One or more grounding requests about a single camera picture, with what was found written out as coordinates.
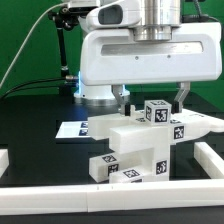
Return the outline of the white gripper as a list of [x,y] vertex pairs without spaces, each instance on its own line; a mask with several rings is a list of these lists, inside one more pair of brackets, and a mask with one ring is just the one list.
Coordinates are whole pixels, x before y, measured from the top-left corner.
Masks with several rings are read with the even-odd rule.
[[123,84],[179,82],[172,113],[181,113],[192,81],[222,72],[221,24],[181,21],[180,0],[117,0],[86,17],[80,73],[86,85],[112,85],[119,112],[130,115]]

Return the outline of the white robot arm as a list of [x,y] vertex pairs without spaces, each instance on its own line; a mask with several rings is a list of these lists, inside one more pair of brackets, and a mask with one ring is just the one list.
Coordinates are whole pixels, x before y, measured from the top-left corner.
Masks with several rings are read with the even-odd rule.
[[194,81],[222,73],[221,23],[181,14],[181,0],[68,0],[84,33],[79,91],[95,105],[124,105],[130,84],[179,85],[179,112]]

